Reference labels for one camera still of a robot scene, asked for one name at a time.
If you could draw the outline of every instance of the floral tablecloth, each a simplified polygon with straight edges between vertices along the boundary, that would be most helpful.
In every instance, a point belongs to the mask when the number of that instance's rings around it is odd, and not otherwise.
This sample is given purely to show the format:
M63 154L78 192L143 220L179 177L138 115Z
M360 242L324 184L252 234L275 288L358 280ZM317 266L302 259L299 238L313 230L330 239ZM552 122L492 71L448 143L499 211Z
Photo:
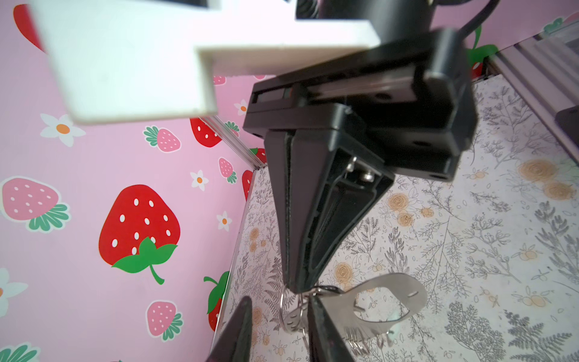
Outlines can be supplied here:
M394 346L373 340L359 361L579 360L579 169L501 75L474 90L479 127L455 180L398 177L320 279L348 290L402 272L428 291ZM309 361L301 334L278 326L283 288L267 169L256 173L239 243L217 335L249 295L251 361ZM287 297L285 311L296 302ZM367 320L400 308L385 288L359 294L358 304Z

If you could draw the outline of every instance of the screw hole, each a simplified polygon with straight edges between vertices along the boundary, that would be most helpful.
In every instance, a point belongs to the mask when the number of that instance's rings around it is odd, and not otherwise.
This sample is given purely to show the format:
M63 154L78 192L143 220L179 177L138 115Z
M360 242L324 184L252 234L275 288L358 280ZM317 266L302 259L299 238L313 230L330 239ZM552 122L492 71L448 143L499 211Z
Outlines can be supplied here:
M389 101L392 99L392 96L389 95L388 93L376 93L374 95L374 97L376 97L377 99L379 99L381 101Z
M414 141L413 143L417 146L422 146L422 147L431 147L432 146L432 143L424 142L424 141Z

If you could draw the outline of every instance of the pink strawberry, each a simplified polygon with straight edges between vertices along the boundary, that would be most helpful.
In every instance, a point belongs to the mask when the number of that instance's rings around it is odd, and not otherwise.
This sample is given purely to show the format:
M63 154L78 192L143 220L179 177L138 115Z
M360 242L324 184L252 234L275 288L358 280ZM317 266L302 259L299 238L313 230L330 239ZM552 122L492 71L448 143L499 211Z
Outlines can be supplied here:
M157 338L163 335L163 342L167 342L181 333L183 320L181 314L177 313L175 303L153 301L147 308L145 315L151 337Z
M227 182L230 184L237 182L237 176L235 171L233 171L233 166L223 157L219 159L219 170L221 171L221 176L227 178Z
M213 85L220 86L225 84L225 82L227 82L227 78L225 78L224 76L218 75L213 77Z
M62 229L70 219L68 205L58 203L60 195L51 186L28 177L15 176L2 182L2 207L6 218L28 221L30 231Z
M165 128L158 129L155 126L147 127L143 131L145 140L151 147L158 147L162 152L171 153L181 148L181 141L171 131Z
M229 128L234 135L239 137L239 127L235 123L227 121L225 127Z

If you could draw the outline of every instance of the pink wall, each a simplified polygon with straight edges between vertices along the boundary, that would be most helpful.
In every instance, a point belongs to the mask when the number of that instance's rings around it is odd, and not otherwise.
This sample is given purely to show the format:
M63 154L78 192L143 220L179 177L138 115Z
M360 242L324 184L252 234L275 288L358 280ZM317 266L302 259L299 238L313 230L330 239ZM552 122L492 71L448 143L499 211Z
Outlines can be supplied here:
M488 0L472 0L464 5L439 6L433 28L460 28L487 3ZM565 18L578 10L577 0L501 0L482 26L479 45L495 44L503 49L540 33L543 26L558 17ZM473 43L474 35L471 35L466 44L472 46Z
M39 351L32 361L204 358L213 337L207 308L215 285L203 279L219 280L229 270L245 205L241 176L249 166L224 142L212 148L200 145L188 119L110 126L68 123L61 118L66 110L46 55L14 23L18 4L0 3L0 352L24 343L28 350ZM242 123L233 103L247 99L255 81L251 78L228 79L218 90L226 120ZM236 82L245 82L244 94L232 93ZM151 146L143 131L152 125L175 135L180 149L162 152ZM72 134L76 137L71 145ZM250 139L253 136L241 137L259 145ZM230 162L235 183L222 176L220 158ZM199 175L191 173L199 170L201 180L208 180L204 190L192 187ZM115 204L123 189L139 184L148 188L136 193L129 189ZM44 199L44 193L52 198ZM137 206L134 199L139 199ZM149 200L155 200L153 207ZM55 204L61 206L43 209ZM101 234L109 212L107 230ZM46 224L47 232L34 231L36 224L28 219L42 221L43 215L45 220L55 216L55 225ZM57 227L58 218L62 227ZM144 255L139 246L147 236L156 238L150 253L162 254L164 243L174 248L166 262L159 255L139 258ZM129 273L108 263L122 256L135 257L129 258L129 267L145 263L145 269ZM156 282L149 264L164 284ZM170 304L152 305L155 301ZM176 306L165 313L170 319L181 314L173 322L179 333L166 343L162 336L154 338L161 330L155 331L145 317L147 311L152 313L150 306Z

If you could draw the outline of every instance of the wallpaper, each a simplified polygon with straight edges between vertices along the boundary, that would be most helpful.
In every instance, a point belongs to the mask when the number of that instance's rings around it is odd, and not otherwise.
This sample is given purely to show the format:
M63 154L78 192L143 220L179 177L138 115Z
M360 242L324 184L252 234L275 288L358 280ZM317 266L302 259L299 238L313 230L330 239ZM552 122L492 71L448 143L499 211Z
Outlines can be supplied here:
M0 361L204 360L250 166L198 119L74 123L26 5L0 30ZM214 79L240 138L258 78Z
M397 177L320 278L349 290L401 272L428 291L394 346L373 339L358 361L579 360L579 168L501 75L474 91L479 126L454 181ZM249 295L251 361L309 361L302 335L278 326L284 291L267 169L257 171L241 232L219 323ZM285 296L287 313L296 298ZM360 293L358 305L365 320L404 312L386 288Z

